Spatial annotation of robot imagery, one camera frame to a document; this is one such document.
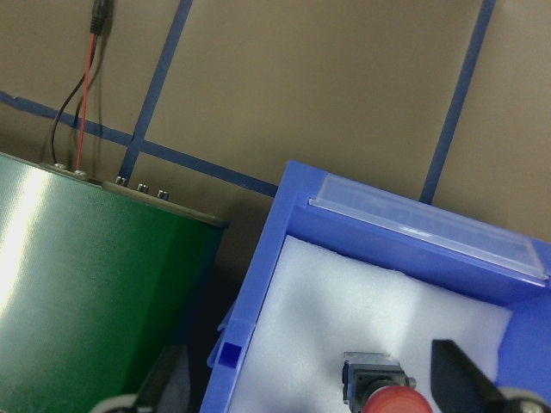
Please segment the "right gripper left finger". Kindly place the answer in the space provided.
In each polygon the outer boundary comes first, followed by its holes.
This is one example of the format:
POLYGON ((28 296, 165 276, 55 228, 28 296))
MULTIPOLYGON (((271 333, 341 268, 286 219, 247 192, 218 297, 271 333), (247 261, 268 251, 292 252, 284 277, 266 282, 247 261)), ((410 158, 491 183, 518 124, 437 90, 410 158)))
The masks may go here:
POLYGON ((163 349, 133 402, 133 412, 187 412, 191 397, 186 345, 163 349))

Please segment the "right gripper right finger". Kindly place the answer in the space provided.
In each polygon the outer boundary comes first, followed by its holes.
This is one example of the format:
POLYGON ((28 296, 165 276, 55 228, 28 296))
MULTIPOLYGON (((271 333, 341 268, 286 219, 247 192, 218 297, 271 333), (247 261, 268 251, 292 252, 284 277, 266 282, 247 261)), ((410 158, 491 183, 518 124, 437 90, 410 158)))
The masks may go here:
POLYGON ((431 344, 430 391, 441 412, 503 412, 505 396, 451 340, 431 344))

